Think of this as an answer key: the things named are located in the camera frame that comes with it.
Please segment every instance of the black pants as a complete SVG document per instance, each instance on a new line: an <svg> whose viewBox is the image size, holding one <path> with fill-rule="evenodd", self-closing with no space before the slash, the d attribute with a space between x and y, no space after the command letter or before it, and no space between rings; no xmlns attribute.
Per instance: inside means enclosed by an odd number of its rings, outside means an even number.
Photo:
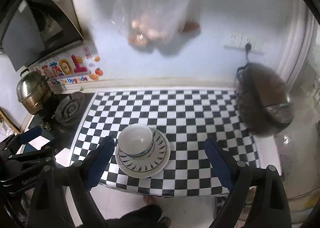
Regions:
<svg viewBox="0 0 320 228"><path fill-rule="evenodd" d="M166 228L158 223L162 210L157 205L147 205L136 211L127 213L120 219L105 220L108 228Z"/></svg>

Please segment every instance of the pot lid handle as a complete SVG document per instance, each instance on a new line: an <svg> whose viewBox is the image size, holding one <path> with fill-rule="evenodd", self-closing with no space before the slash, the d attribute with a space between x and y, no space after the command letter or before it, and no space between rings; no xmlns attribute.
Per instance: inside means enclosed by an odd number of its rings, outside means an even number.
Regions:
<svg viewBox="0 0 320 228"><path fill-rule="evenodd" d="M29 72L29 69L28 69L28 68L26 68L25 70L23 70L23 71L20 73L20 77L22 76L23 73L25 73L25 72L27 72L27 71Z"/></svg>

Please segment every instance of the table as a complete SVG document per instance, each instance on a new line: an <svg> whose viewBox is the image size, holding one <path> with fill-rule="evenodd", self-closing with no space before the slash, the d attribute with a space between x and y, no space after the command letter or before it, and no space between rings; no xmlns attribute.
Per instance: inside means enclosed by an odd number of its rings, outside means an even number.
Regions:
<svg viewBox="0 0 320 228"><path fill-rule="evenodd" d="M169 140L171 155L159 174L133 178L112 156L100 183L154 196L208 196L227 193L204 152L214 137L236 160L260 167L252 134L239 116L235 90L143 90L102 92L93 96L74 138L69 164L83 160L101 139L116 140L129 124L157 128Z"/></svg>

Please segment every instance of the power outlet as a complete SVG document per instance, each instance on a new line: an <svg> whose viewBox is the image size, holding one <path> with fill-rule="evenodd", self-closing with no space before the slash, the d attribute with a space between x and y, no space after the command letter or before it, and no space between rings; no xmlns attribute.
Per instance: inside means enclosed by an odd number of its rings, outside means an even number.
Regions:
<svg viewBox="0 0 320 228"><path fill-rule="evenodd" d="M228 33L223 41L223 45L226 47L239 48L241 42L242 33Z"/></svg>
<svg viewBox="0 0 320 228"><path fill-rule="evenodd" d="M245 49L245 45L250 43L252 46L252 49L253 49L253 47L256 44L256 39L257 39L256 36L243 33L242 38L241 38L241 42L240 42L240 48Z"/></svg>
<svg viewBox="0 0 320 228"><path fill-rule="evenodd" d="M265 47L266 47L266 43L263 40L257 38L256 44L253 46L252 50L258 53L265 53L266 52Z"/></svg>

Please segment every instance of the silver screw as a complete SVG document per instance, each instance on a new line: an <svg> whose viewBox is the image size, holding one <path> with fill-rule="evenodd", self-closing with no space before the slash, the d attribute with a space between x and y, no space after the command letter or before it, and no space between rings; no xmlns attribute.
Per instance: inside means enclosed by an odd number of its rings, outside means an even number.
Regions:
<svg viewBox="0 0 320 228"><path fill-rule="evenodd" d="M271 171L276 171L276 167L275 167L274 165L270 165L268 168L269 168Z"/></svg>
<svg viewBox="0 0 320 228"><path fill-rule="evenodd" d="M45 165L45 166L43 167L43 170L44 170L45 172L49 171L50 169L51 169L51 167L50 167L49 165Z"/></svg>
<svg viewBox="0 0 320 228"><path fill-rule="evenodd" d="M237 165L239 167L245 167L245 163L243 161L241 161L241 160L237 162Z"/></svg>
<svg viewBox="0 0 320 228"><path fill-rule="evenodd" d="M75 167L80 167L82 165L82 161L81 160L77 160L75 163L73 163L72 165L74 165Z"/></svg>

